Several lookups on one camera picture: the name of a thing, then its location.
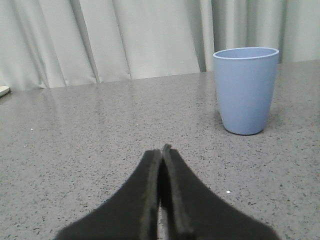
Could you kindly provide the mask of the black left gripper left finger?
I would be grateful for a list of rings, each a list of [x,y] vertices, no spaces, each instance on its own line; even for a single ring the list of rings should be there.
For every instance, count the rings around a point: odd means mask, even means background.
[[[147,150],[124,185],[104,204],[62,229],[57,240],[155,240],[161,151]]]

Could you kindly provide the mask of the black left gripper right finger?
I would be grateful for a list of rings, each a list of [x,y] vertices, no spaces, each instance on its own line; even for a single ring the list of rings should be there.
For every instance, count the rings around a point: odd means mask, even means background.
[[[214,194],[176,149],[165,144],[159,172],[161,205],[171,240],[276,240],[275,231]]]

